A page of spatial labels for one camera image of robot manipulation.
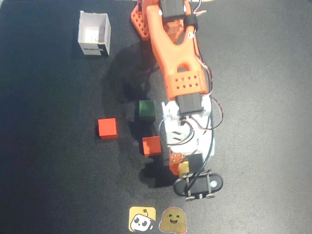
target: green cube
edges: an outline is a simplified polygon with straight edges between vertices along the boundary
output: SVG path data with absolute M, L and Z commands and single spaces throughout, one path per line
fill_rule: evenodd
M 140 101 L 139 116 L 144 121 L 155 121 L 155 101 Z

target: orange 3d-printed arm segment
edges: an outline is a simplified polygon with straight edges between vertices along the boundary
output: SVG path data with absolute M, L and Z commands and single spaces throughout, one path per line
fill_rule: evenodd
M 191 6 L 185 1 L 186 14 L 191 14 Z M 174 44 L 164 30 L 162 17 L 158 5 L 147 8 L 147 22 L 153 53 L 164 75 L 168 100 L 175 100 L 176 96 L 192 93 L 207 93 L 205 73 L 198 63 L 194 51 L 197 42 L 194 38 L 194 27 L 186 29 L 184 41 L 180 45 Z M 178 72 L 184 67 L 187 71 Z
M 147 15 L 146 8 L 150 5 L 157 5 L 158 0 L 142 0 L 142 11 L 140 12 L 138 9 L 138 4 L 135 6 L 131 13 L 131 21 L 135 26 L 138 34 L 142 38 L 142 40 L 147 41 L 150 39 L 149 28 L 147 24 Z M 167 32 L 171 41 L 176 42 L 179 37 L 182 35 L 184 27 L 183 20 L 177 19 L 173 22 L 168 22 L 163 25 L 164 30 Z

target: white cardboard box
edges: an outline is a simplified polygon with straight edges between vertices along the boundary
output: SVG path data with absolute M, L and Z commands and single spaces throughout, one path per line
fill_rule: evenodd
M 111 25 L 108 15 L 80 11 L 78 43 L 85 55 L 109 55 Z

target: orange cube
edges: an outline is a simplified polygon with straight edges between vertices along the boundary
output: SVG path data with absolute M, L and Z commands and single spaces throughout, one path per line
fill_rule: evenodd
M 161 154 L 159 136 L 145 137 L 143 140 L 143 150 L 146 157 Z
M 102 139 L 118 138 L 115 118 L 103 118 L 98 120 L 98 133 Z

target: sticker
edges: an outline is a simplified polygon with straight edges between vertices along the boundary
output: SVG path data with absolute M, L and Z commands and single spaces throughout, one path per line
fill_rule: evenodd
M 129 211 L 129 230 L 147 232 L 155 226 L 156 209 L 154 207 L 133 206 Z
M 170 207 L 164 211 L 159 223 L 159 230 L 163 233 L 184 234 L 187 232 L 186 215 L 178 207 Z

